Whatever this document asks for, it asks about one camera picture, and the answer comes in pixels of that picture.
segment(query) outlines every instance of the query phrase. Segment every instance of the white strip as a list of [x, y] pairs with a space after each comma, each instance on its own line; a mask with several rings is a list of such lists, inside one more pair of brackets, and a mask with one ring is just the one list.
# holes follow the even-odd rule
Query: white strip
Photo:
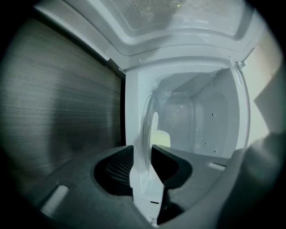
[[48, 17], [49, 19], [53, 20], [57, 24], [61, 25], [63, 28], [77, 36], [79, 39], [81, 39], [84, 43], [86, 43], [89, 47], [91, 47], [95, 52], [97, 52], [102, 58], [105, 60], [109, 60], [110, 58], [104, 54], [103, 51], [101, 51], [97, 46], [94, 45], [93, 42], [91, 42], [87, 37], [85, 37], [80, 31], [76, 30], [74, 27], [72, 27], [70, 24], [65, 22], [62, 18], [59, 16], [55, 15], [48, 9], [40, 6], [40, 5], [35, 5], [34, 8], [38, 10], [40, 13]]
[[215, 164], [213, 162], [211, 162], [209, 165], [208, 165], [210, 168], [212, 169], [215, 169], [215, 170], [220, 170], [220, 171], [224, 171], [225, 170], [225, 166], [223, 165], [218, 165], [218, 164]]
[[64, 197], [68, 193], [68, 187], [64, 185], [60, 185], [54, 191], [52, 196], [45, 202], [45, 204], [41, 207], [40, 211], [48, 217], [51, 217], [55, 212], [57, 207], [60, 205]]

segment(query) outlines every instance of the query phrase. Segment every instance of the gray wood grain panel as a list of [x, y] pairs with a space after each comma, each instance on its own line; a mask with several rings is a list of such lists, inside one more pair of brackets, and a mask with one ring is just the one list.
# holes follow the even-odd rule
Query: gray wood grain panel
[[22, 193], [80, 154], [120, 146], [121, 80], [48, 26], [27, 21], [0, 74], [1, 143]]

